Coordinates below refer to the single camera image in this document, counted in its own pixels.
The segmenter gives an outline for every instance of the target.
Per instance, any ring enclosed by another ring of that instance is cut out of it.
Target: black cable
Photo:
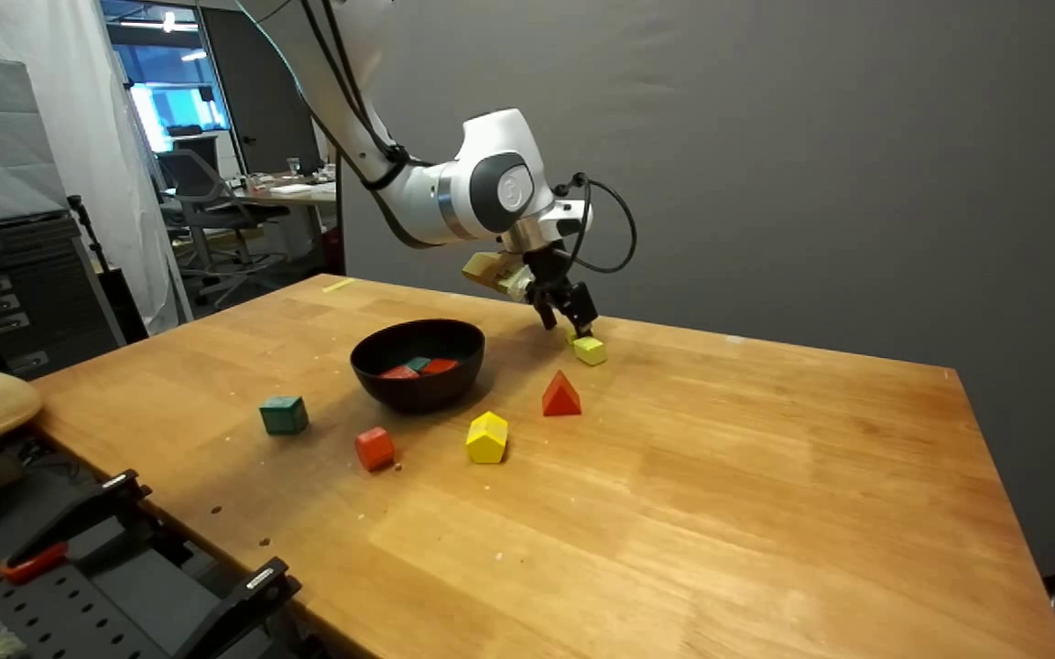
[[[578,248],[587,244],[587,231],[589,231],[589,212],[595,212],[595,186],[583,173],[573,176],[573,186],[583,189],[587,207],[578,212],[578,231],[574,231],[574,244],[569,252],[563,274],[578,263]]]
[[[310,30],[310,35],[315,35],[315,42],[320,42],[320,51],[321,51],[321,61],[332,70],[336,86],[341,86],[351,118],[358,118],[358,104],[357,104],[357,97],[347,95],[347,79],[344,79],[344,72],[341,72],[341,61],[332,59],[332,47],[331,47],[331,41],[321,35],[321,30],[320,30],[320,21],[315,21],[315,14],[310,14],[310,4],[302,0],[302,8],[304,8],[304,19],[307,19],[307,30]]]
[[[331,133],[320,114],[310,114],[310,120],[315,120],[315,124],[321,126],[321,136],[336,146],[336,153],[344,153],[344,144],[336,137],[336,133]],[[365,189],[375,189],[375,181],[358,173],[358,165],[357,165],[351,158],[344,158],[344,162],[347,162],[347,168],[365,181]],[[384,203],[380,194],[375,194],[375,202],[376,202],[376,207],[380,207],[380,218],[388,222],[388,231],[393,231],[404,244],[412,244],[412,248],[430,248],[430,242],[414,237],[414,235],[393,217],[393,207]]]
[[[628,212],[631,248],[628,248],[628,257],[623,257],[619,263],[611,263],[611,268],[578,258],[578,244],[583,244],[583,235],[587,235],[587,222],[583,222],[583,227],[578,227],[578,242],[574,242],[574,248],[573,248],[573,263],[583,263],[583,268],[589,268],[589,272],[598,272],[598,274],[619,274],[619,272],[628,272],[628,268],[634,263],[634,257],[636,257],[636,242],[641,242],[641,237],[636,237],[636,218],[634,218],[634,207],[628,203],[628,197],[616,194],[608,181],[587,180],[587,202],[589,202],[589,203],[595,203],[595,189],[603,189],[603,194]]]
[[[370,133],[370,137],[376,144],[376,150],[380,150],[380,153],[393,153],[388,144],[376,136],[375,118],[370,118],[370,108],[365,108],[365,97],[362,97],[362,91],[358,91],[358,83],[357,83],[351,59],[347,59],[347,47],[344,47],[344,35],[341,35],[341,21],[336,21],[336,12],[332,12],[331,0],[321,0],[321,14],[326,14],[326,21],[331,21],[332,47],[336,47],[336,53],[341,53],[341,61],[344,61],[347,95],[351,95],[357,104],[358,104],[357,118],[358,118],[358,124]]]
[[[384,153],[388,146],[384,146],[380,136],[375,133],[370,114],[358,104],[358,91],[351,86],[351,79],[357,79],[357,75],[351,75],[351,61],[347,61],[347,59],[332,59],[332,47],[331,47],[331,41],[321,35],[310,4],[302,0],[302,8],[304,8],[307,30],[310,30],[310,35],[315,35],[326,64],[331,64],[332,75],[336,75],[336,86],[341,86],[351,118],[370,133],[375,146]]]

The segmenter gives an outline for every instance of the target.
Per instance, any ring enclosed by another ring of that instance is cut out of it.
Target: green block
[[[272,396],[259,401],[268,434],[302,434],[307,427],[304,396]]]

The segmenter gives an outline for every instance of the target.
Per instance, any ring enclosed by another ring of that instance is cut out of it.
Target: curtain
[[[188,312],[145,146],[94,0],[0,0],[0,59],[26,61],[66,194],[82,194],[150,333]]]

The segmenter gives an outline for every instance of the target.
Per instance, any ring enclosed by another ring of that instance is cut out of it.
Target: red block
[[[430,357],[425,366],[420,366],[420,374],[446,374],[446,368],[454,368],[459,366],[459,357]]]
[[[563,377],[563,368],[554,374],[554,385],[541,390],[541,412],[545,416],[573,416],[578,412],[578,390]]]
[[[384,368],[380,382],[419,382],[419,368],[404,362],[404,366]]]
[[[388,427],[365,427],[357,434],[357,457],[362,467],[380,472],[396,460],[396,441]]]

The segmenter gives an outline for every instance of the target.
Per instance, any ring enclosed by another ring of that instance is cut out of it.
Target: small cube
[[[430,366],[430,353],[414,353],[406,366],[412,366],[414,374],[420,374],[420,368]]]
[[[497,463],[506,460],[506,441],[508,441],[508,422],[486,411],[476,422],[468,422],[464,457],[476,463]]]
[[[396,441],[388,427],[365,427],[357,434],[357,457],[362,467],[380,472],[396,460]]]
[[[600,366],[608,353],[603,353],[603,340],[598,340],[598,336],[574,336],[573,340],[573,353],[574,353],[574,362],[583,362],[583,366]]]
[[[419,368],[412,368],[412,366],[404,362],[404,366],[384,368],[380,382],[419,382]]]
[[[307,427],[304,396],[272,396],[259,401],[268,434],[302,434]]]
[[[459,357],[430,357],[420,374],[446,374],[454,366],[459,366]]]
[[[497,288],[497,283],[508,274],[508,257],[501,257],[501,252],[474,252],[474,257],[462,263],[462,274],[464,274],[468,283],[479,283],[479,285]]]

